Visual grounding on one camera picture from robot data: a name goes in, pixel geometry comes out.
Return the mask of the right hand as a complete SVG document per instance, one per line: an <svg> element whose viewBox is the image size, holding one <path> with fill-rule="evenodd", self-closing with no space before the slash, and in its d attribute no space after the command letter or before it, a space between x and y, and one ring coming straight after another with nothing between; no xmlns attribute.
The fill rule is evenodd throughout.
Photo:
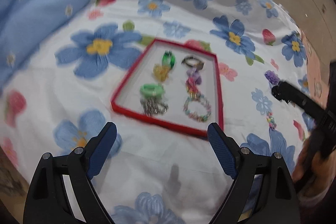
<svg viewBox="0 0 336 224"><path fill-rule="evenodd" d="M299 153L297 164L291 174L293 182L298 182L305 174L303 162L307 157L310 140L306 139ZM311 162L312 178L298 194L299 204L303 207L314 207L326 196L335 178L335 150L327 159L322 159L318 151Z"/></svg>

